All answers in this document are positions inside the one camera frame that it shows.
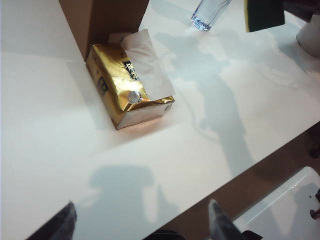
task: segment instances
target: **white tabletop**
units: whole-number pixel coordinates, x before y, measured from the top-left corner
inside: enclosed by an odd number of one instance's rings
[[[73,201],[74,239],[140,240],[320,120],[302,25],[246,33],[233,1],[209,32],[192,0],[152,0],[142,28],[176,90],[163,117],[115,130],[57,0],[1,2],[1,236]]]

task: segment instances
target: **green sponge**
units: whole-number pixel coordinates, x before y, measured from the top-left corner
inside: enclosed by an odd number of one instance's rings
[[[247,32],[254,32],[285,24],[282,0],[244,0]]]

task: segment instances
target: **floor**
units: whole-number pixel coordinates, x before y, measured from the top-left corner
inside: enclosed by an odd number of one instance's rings
[[[175,231],[186,240],[203,240],[209,235],[208,203],[216,199],[230,218],[235,218],[255,202],[270,193],[305,166],[320,174],[320,158],[311,158],[308,151],[314,142],[320,143],[320,122],[302,133],[161,229]]]

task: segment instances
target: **gold foil package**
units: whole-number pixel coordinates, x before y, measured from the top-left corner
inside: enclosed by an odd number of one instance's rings
[[[92,45],[86,67],[117,130],[163,116],[175,102],[172,96],[148,98],[118,43]]]

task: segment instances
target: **brown cardboard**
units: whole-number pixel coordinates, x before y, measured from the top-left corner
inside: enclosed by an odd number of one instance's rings
[[[138,31],[149,0],[59,0],[84,60],[110,33]]]

